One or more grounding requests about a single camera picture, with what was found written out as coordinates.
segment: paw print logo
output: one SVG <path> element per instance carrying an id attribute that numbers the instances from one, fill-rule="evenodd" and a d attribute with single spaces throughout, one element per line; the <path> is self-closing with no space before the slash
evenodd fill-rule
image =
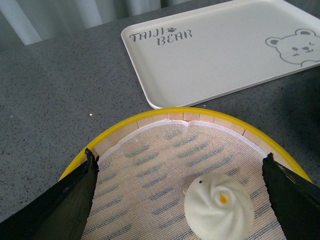
<path id="1" fill-rule="evenodd" d="M 170 32 L 170 33 L 174 33 L 175 30 L 177 30 L 177 29 L 174 28 L 174 27 L 170 27 L 170 28 L 167 28 L 167 30 L 168 30 L 168 32 Z"/>

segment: gray countertop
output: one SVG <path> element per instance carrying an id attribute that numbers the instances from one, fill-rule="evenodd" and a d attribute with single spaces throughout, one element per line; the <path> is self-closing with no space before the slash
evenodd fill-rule
<path id="1" fill-rule="evenodd" d="M 1 52 L 0 222 L 54 185 L 100 133 L 152 109 L 121 39 L 125 27 L 221 2 L 194 0 Z M 320 17 L 318 0 L 288 2 Z M 195 107 L 258 128 L 320 186 L 320 67 Z"/>

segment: yellow dot on bun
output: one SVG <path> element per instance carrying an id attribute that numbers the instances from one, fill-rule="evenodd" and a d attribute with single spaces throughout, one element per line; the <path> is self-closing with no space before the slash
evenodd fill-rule
<path id="1" fill-rule="evenodd" d="M 223 204 L 226 204 L 229 199 L 226 195 L 224 195 L 223 193 L 220 193 L 220 201 L 223 203 Z"/>

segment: steamed bun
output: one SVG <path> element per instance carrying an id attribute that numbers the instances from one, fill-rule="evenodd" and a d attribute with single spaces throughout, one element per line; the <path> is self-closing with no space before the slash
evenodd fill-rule
<path id="1" fill-rule="evenodd" d="M 242 240 L 255 218 L 247 190 L 222 173 L 204 174 L 191 183 L 184 213 L 191 230 L 203 240 Z"/>

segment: yellow steamer rim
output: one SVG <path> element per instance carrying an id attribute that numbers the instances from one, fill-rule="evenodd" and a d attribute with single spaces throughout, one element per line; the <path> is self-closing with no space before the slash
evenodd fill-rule
<path id="1" fill-rule="evenodd" d="M 186 122 L 202 121 L 229 128 L 243 135 L 245 138 L 256 144 L 266 153 L 272 152 L 273 157 L 277 162 L 288 167 L 309 182 L 312 182 L 305 171 L 301 168 L 301 166 L 278 143 L 276 143 L 262 131 L 242 120 L 239 120 L 227 114 L 195 107 L 172 107 L 150 110 L 134 115 L 115 124 L 114 126 L 98 135 L 85 148 L 83 148 L 83 150 L 66 168 L 59 181 L 66 175 L 71 173 L 81 163 L 86 161 L 86 148 L 90 149 L 96 156 L 101 156 L 108 149 L 115 146 L 122 138 L 136 131 L 137 129 L 166 119 L 183 120 Z"/>

